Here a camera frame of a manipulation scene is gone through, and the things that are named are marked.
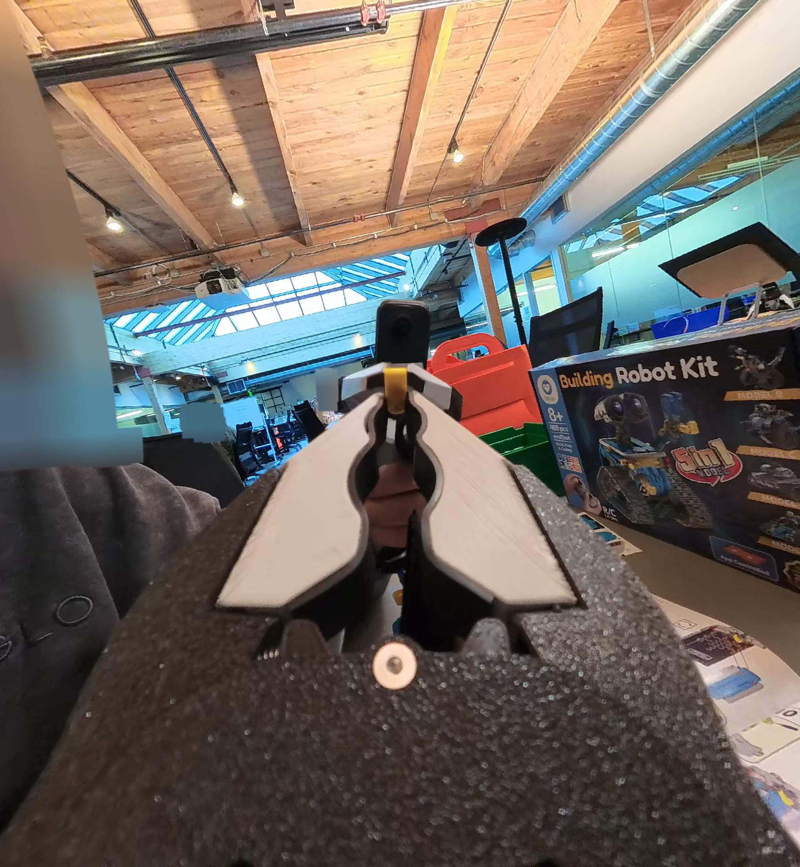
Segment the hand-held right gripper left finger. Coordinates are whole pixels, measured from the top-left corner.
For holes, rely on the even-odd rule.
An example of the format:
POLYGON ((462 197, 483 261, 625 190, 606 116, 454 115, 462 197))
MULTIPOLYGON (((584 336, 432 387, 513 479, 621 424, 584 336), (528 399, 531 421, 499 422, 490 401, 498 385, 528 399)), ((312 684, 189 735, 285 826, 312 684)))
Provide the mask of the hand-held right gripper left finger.
POLYGON ((359 622, 372 594, 372 552, 363 500, 378 477, 373 393, 281 471, 217 597, 223 611, 284 623, 305 619, 323 632, 359 622))

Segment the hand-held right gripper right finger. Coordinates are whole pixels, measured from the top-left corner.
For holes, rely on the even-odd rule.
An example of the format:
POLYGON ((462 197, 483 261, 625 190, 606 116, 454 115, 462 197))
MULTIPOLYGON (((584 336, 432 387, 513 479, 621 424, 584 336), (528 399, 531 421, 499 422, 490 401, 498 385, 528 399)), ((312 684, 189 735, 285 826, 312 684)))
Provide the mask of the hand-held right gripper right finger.
POLYGON ((405 620, 475 622, 577 606, 509 463, 420 393, 407 395, 406 428, 426 504, 409 537, 405 620))

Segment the person's left hand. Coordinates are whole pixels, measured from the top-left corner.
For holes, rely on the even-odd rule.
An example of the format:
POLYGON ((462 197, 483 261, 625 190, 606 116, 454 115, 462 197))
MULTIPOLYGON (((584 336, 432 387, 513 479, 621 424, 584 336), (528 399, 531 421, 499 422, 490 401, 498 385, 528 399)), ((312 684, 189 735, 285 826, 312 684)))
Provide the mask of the person's left hand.
POLYGON ((382 466, 365 502, 374 548, 404 548, 408 521, 420 503, 420 490, 410 464, 395 462, 382 466))

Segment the orange plastic case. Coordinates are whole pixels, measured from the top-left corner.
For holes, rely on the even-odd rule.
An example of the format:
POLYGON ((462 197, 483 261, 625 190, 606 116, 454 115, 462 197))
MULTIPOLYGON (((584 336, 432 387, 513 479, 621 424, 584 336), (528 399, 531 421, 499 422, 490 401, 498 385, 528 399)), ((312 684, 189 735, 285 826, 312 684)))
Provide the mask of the orange plastic case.
POLYGON ((542 421, 524 346, 507 349, 488 333, 443 342, 427 371, 462 397, 460 423, 482 437, 506 428, 542 421))

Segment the green box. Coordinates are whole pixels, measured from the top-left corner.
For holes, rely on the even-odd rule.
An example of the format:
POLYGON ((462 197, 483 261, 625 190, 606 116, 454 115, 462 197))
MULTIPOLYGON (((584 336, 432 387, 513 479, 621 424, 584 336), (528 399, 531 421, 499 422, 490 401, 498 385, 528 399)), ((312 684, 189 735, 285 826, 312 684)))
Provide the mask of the green box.
POLYGON ((566 495, 546 426, 525 422, 521 428, 501 428, 480 436, 507 461, 524 466, 559 497, 566 495))

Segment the black office chair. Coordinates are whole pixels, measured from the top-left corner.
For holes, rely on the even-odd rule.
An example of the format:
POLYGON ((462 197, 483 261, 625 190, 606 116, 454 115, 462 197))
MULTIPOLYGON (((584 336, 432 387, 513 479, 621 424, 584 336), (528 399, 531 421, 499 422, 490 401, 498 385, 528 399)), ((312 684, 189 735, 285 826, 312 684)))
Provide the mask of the black office chair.
POLYGON ((242 481, 248 484, 266 471, 278 469, 326 429, 309 401, 266 419, 260 428, 250 421, 238 424, 232 451, 242 481))

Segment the black floor lamp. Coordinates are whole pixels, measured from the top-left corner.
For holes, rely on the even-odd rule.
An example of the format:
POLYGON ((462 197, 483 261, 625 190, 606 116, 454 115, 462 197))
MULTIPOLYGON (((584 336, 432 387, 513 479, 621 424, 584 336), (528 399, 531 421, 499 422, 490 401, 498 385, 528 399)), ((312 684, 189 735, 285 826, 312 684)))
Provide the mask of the black floor lamp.
POLYGON ((507 287, 509 290, 512 307, 514 311, 514 319, 518 331, 520 345, 527 346, 527 337, 524 328, 523 316, 521 314, 519 298, 514 280, 514 273, 510 265, 510 256, 507 249, 507 243, 516 236, 524 233, 527 228, 527 221, 523 218, 504 219, 498 223, 494 223, 481 230, 473 239, 473 243, 477 248, 489 248, 493 244, 497 244, 500 248, 501 258, 505 271, 507 287))

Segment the black monitor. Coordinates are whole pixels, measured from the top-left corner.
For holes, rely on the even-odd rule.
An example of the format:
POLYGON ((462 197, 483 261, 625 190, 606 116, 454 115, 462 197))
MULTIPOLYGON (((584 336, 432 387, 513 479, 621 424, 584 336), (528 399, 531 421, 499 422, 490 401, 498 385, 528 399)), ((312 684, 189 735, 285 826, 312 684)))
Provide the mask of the black monitor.
POLYGON ((527 351, 532 368, 551 361, 600 350, 603 288, 566 306, 532 317, 527 351))

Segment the blue printed kit box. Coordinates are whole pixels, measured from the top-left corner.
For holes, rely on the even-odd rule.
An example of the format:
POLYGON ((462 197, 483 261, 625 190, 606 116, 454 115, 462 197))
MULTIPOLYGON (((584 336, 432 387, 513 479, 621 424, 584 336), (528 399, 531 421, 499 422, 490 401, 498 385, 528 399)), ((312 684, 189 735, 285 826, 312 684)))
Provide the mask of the blue printed kit box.
POLYGON ((800 595, 800 310, 530 376, 570 505, 800 595))

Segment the blue storage bin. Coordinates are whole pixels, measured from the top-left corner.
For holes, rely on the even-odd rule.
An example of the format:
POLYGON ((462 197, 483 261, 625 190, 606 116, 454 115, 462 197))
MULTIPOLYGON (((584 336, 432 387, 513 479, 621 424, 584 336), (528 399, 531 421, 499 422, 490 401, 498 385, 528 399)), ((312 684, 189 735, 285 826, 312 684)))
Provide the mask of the blue storage bin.
POLYGON ((654 340, 663 340, 708 330, 719 324, 720 309, 710 307, 654 322, 651 325, 651 331, 654 340))

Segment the person's grey sweater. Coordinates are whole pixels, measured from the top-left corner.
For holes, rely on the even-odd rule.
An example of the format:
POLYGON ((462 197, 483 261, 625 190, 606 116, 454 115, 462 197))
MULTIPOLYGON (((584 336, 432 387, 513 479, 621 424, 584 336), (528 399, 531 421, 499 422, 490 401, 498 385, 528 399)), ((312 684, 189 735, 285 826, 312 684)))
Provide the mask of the person's grey sweater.
POLYGON ((0 833, 116 624, 220 511, 140 463, 0 471, 0 833))

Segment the building instruction booklet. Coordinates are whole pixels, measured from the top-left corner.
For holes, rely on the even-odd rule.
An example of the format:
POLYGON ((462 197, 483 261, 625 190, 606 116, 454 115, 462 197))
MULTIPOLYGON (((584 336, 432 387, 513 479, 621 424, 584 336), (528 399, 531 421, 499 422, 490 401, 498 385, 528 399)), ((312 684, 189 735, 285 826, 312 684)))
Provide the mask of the building instruction booklet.
POLYGON ((655 601, 696 665, 755 790, 800 848, 800 677, 746 632, 655 601))

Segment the black ceiling pipe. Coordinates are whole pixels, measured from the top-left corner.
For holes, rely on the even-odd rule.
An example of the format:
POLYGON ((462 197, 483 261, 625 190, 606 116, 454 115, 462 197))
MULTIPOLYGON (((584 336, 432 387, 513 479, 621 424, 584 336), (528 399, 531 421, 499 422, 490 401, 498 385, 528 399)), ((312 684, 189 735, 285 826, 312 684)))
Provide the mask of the black ceiling pipe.
POLYGON ((362 21, 358 9, 298 16, 269 23, 230 25, 199 31, 114 42, 34 57, 29 65, 44 87, 103 80, 227 57, 264 55, 360 37, 381 36, 388 19, 362 21))

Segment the ribbed ceiling duct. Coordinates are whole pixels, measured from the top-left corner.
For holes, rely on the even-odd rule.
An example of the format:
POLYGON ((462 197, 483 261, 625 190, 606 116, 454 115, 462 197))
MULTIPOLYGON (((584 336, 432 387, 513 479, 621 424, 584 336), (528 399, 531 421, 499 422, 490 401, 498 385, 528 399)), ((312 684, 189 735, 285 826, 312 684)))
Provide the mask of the ribbed ceiling duct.
POLYGON ((541 182, 522 218, 529 223, 541 218, 758 5, 758 1, 701 2, 684 23, 676 25, 663 51, 641 70, 579 145, 541 182))

